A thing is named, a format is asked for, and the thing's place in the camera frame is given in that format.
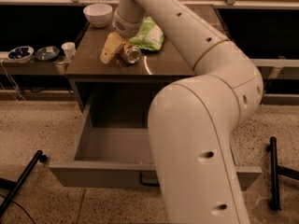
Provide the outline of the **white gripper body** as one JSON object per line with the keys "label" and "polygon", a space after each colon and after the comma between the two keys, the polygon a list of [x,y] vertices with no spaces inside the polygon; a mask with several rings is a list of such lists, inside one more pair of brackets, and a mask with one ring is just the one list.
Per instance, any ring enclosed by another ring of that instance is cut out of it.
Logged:
{"label": "white gripper body", "polygon": [[112,27],[120,36],[131,38],[138,33],[143,18],[143,13],[130,16],[127,11],[121,12],[121,10],[117,8],[113,15]]}

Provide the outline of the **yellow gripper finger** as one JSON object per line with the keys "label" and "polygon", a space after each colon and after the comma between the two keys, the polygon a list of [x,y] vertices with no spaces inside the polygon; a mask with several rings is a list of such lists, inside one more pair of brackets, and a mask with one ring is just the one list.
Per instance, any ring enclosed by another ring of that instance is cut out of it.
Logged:
{"label": "yellow gripper finger", "polygon": [[109,63],[115,54],[123,48],[123,44],[123,38],[117,32],[110,33],[100,55],[101,61]]}

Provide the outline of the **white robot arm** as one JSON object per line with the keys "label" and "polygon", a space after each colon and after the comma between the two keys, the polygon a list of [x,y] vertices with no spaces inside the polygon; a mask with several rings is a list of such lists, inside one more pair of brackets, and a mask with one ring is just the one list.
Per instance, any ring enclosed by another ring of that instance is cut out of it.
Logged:
{"label": "white robot arm", "polygon": [[132,37],[144,15],[194,72],[164,87],[149,108],[149,144],[169,221],[250,224],[230,144],[232,131],[260,105],[261,73],[178,0],[119,0],[112,26]]}

